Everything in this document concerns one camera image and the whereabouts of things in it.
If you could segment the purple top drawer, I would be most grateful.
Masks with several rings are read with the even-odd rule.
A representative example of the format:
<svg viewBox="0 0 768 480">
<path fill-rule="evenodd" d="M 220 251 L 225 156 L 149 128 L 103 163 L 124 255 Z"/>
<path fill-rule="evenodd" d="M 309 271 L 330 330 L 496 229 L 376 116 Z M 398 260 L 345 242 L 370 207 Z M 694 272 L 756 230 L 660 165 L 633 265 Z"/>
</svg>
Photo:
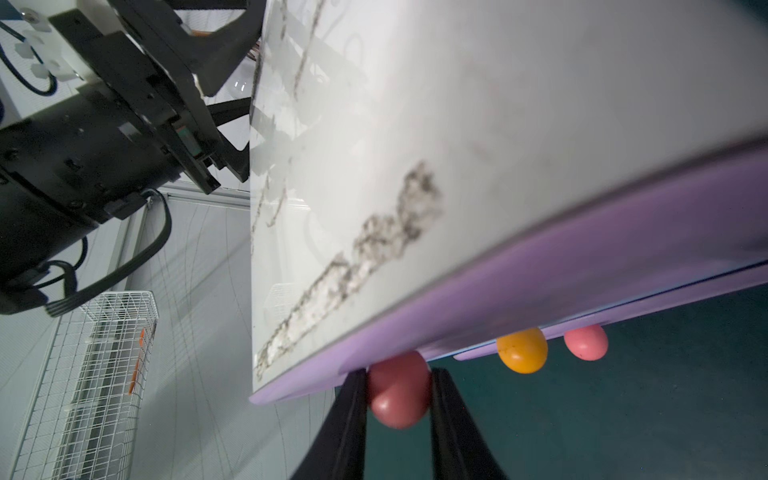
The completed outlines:
<svg viewBox="0 0 768 480">
<path fill-rule="evenodd" d="M 490 353 L 530 327 L 550 338 L 764 284 L 767 147 L 755 143 L 639 186 L 493 249 L 355 327 L 308 333 L 319 349 L 265 385 L 265 405 L 341 384 L 412 350 Z"/>
</svg>

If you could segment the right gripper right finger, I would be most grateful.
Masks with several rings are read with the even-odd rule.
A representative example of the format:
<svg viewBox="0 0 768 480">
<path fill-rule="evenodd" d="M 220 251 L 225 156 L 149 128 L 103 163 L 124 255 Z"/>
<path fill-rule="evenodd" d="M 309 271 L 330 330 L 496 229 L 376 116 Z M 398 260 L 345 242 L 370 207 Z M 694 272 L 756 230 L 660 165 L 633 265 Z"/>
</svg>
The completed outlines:
<svg viewBox="0 0 768 480">
<path fill-rule="evenodd" d="M 434 479 L 506 479 L 450 373 L 431 372 L 430 429 Z"/>
</svg>

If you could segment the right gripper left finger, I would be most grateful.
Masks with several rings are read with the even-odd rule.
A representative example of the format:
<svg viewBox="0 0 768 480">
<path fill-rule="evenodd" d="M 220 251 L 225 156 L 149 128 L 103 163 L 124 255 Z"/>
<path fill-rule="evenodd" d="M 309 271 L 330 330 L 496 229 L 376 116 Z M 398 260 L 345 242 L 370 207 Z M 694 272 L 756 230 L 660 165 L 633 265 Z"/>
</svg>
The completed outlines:
<svg viewBox="0 0 768 480">
<path fill-rule="evenodd" d="M 360 369 L 346 377 L 317 437 L 291 478 L 362 479 L 367 412 L 367 372 Z"/>
</svg>

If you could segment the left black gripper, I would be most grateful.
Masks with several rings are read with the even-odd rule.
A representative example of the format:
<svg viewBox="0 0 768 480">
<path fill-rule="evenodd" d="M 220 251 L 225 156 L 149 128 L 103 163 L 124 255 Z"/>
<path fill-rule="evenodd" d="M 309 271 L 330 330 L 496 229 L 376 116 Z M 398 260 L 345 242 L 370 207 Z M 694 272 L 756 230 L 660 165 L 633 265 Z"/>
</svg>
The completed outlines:
<svg viewBox="0 0 768 480">
<path fill-rule="evenodd" d="M 237 17 L 196 34 L 179 11 L 215 1 L 17 1 L 20 38 L 55 93 L 77 93 L 1 131 L 1 311 L 63 315 L 135 272 L 170 237 L 87 287 L 59 254 L 107 221 L 126 219 L 180 176 L 203 193 L 215 170 L 249 177 L 249 151 L 221 126 L 247 115 L 246 99 L 214 103 L 258 44 L 266 5 L 232 1 Z"/>
</svg>

